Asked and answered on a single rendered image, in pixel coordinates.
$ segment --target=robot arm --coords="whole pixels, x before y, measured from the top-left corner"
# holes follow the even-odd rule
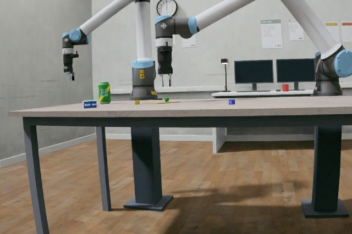
[[[173,34],[180,34],[181,37],[189,38],[253,1],[255,0],[225,0],[196,17],[183,19],[172,18],[171,16],[157,17],[155,26],[159,61],[158,73],[164,71],[165,61],[168,61],[167,66],[171,67]],[[320,62],[317,62],[316,69],[317,86],[315,93],[330,96],[342,94],[338,78],[352,75],[352,52],[344,50],[340,43],[335,42],[305,0],[281,1],[320,51],[318,56]]]
[[[77,52],[74,54],[74,46],[89,44],[91,32],[132,2],[136,3],[137,60],[151,60],[150,0],[115,0],[78,29],[63,34],[64,72],[68,74],[68,80],[74,80],[73,58],[79,56]]]

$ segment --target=monitor screen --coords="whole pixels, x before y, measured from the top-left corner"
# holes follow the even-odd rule
[[[314,82],[314,59],[276,60],[277,82]]]
[[[235,83],[274,83],[273,60],[235,61]]]

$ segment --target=desk leg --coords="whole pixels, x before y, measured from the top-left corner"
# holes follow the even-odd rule
[[[338,199],[342,127],[316,126],[312,199],[303,199],[306,218],[347,218]]]
[[[103,210],[104,211],[111,211],[108,160],[107,160],[107,154],[106,154],[105,127],[95,127],[95,131],[96,131],[96,135],[97,135],[101,201],[103,204]]]
[[[125,208],[163,211],[173,196],[163,196],[159,128],[131,128],[134,192]]]
[[[37,127],[23,120],[29,187],[31,191],[35,226],[38,234],[49,234],[40,173]]]

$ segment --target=blue box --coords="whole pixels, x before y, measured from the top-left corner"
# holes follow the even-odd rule
[[[83,108],[84,109],[89,109],[89,108],[96,108],[97,107],[97,102],[96,101],[83,101]]]

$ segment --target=paper on wall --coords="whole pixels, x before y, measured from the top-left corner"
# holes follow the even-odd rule
[[[340,42],[340,30],[339,23],[336,21],[330,21],[325,23],[325,28],[329,31],[331,36],[334,38],[336,42]]]
[[[182,48],[196,47],[196,35],[192,35],[191,38],[182,38]]]
[[[352,21],[342,22],[342,42],[352,42]]]
[[[290,33],[290,41],[303,41],[304,30],[296,20],[288,21],[288,30]]]
[[[261,20],[263,49],[283,48],[281,20]]]

